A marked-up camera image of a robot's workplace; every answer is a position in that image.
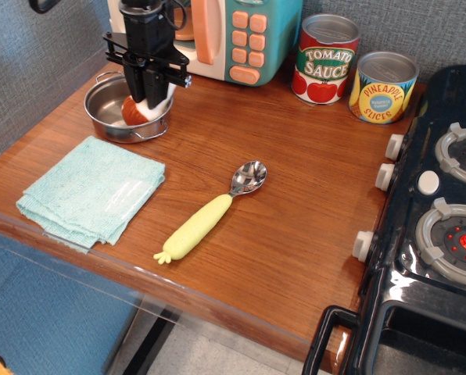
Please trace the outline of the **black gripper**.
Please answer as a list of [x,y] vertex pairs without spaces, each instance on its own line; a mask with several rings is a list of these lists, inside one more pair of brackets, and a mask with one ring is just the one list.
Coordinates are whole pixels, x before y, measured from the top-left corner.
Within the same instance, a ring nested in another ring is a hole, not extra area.
[[136,103],[146,98],[148,108],[154,109],[167,98],[168,83],[184,88],[191,84],[189,59],[174,47],[175,33],[186,22],[174,22],[172,5],[114,5],[112,11],[119,13],[124,29],[103,36],[108,59],[124,67]]

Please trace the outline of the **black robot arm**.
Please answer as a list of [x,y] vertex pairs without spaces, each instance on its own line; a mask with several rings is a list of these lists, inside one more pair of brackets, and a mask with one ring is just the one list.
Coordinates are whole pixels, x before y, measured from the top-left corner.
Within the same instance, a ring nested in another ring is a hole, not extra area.
[[174,6],[179,1],[120,1],[123,33],[107,32],[107,59],[124,68],[124,76],[135,102],[150,109],[167,99],[170,84],[188,87],[189,59],[174,47]]

